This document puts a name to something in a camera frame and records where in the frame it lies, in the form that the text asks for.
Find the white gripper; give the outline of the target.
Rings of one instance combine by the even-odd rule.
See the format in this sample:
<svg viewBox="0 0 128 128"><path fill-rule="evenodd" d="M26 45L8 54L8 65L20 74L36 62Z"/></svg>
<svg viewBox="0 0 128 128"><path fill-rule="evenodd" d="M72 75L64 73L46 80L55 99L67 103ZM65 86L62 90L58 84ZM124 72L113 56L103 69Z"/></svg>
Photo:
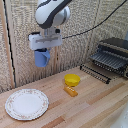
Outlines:
<svg viewBox="0 0 128 128"><path fill-rule="evenodd" d="M31 50L51 48L62 44L62 36L57 34L56 36L43 38L40 34L29 35L29 46Z"/></svg>

